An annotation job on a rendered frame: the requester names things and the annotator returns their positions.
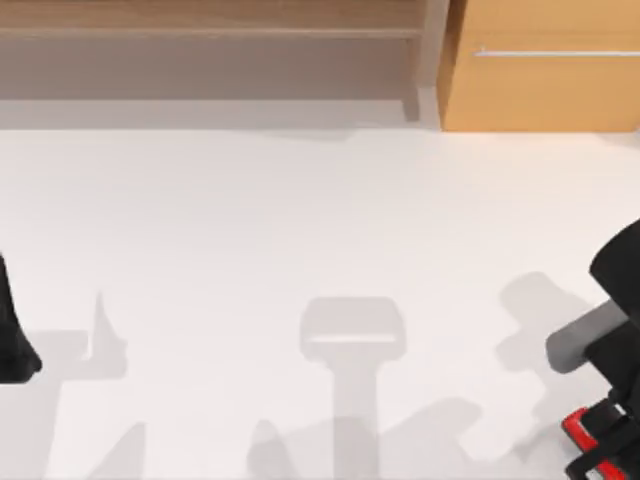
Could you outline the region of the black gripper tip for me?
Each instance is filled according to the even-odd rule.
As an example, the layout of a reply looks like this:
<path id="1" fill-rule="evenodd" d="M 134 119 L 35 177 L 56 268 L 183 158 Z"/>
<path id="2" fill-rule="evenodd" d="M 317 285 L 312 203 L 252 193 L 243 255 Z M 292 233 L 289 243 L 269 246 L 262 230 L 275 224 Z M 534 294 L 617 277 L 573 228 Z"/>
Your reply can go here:
<path id="1" fill-rule="evenodd" d="M 27 383 L 42 367 L 40 356 L 20 325 L 5 259 L 0 254 L 0 385 Z"/>

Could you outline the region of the wooden cupboard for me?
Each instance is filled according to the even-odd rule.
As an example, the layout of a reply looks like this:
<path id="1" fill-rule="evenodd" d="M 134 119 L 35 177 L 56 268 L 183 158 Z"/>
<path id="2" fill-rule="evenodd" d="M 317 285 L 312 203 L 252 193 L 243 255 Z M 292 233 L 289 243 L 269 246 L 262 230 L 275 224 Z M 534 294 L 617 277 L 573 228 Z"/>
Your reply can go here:
<path id="1" fill-rule="evenodd" d="M 489 50 L 640 51 L 640 0 L 450 0 L 437 77 L 448 132 L 640 129 L 640 58 L 484 58 Z"/>

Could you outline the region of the wooden open shelves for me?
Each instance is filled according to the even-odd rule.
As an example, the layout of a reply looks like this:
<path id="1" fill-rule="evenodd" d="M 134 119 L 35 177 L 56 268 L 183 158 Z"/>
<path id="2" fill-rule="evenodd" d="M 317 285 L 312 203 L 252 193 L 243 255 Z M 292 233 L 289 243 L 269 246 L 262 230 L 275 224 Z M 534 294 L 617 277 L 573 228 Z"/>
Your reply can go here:
<path id="1" fill-rule="evenodd" d="M 434 81 L 449 0 L 0 0 L 0 99 L 392 101 Z"/>

